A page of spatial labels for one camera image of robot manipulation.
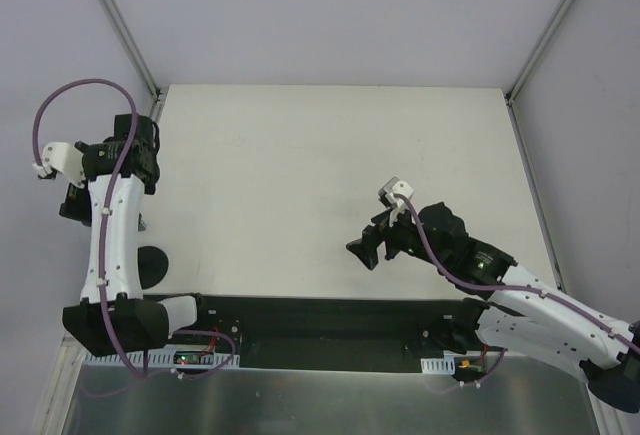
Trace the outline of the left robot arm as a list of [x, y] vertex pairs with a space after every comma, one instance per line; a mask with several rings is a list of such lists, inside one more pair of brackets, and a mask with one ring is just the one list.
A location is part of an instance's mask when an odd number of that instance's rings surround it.
[[64, 308], [64, 328], [96, 357], [159, 349], [176, 331], [188, 343], [204, 342], [212, 322], [195, 296], [143, 297], [169, 268], [161, 249], [138, 238], [143, 198], [160, 178], [158, 125], [121, 114], [112, 136], [74, 148], [83, 177], [69, 186], [59, 213], [90, 227], [91, 244], [80, 301]]

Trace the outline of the black smartphone clear case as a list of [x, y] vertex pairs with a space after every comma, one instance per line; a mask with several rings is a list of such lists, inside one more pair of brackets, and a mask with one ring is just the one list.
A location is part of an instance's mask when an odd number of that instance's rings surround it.
[[139, 214], [138, 216], [138, 230], [139, 231], [145, 231], [147, 229], [147, 225], [143, 219], [142, 214]]

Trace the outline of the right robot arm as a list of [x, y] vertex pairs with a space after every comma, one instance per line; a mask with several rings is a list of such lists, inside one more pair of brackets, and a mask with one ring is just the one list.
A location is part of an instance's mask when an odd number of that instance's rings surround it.
[[532, 274], [497, 247], [470, 236], [444, 204], [372, 218], [347, 250], [367, 269], [404, 253], [433, 265], [467, 294], [465, 308], [432, 336], [463, 353], [481, 343], [534, 358], [586, 384], [609, 406], [639, 411], [639, 326], [597, 311]]

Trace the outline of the black phone stand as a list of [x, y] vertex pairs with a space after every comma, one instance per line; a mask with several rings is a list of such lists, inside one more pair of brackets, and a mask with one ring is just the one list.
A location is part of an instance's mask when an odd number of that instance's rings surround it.
[[137, 251], [138, 273], [143, 290], [157, 286], [169, 269], [169, 258], [160, 248], [142, 246]]

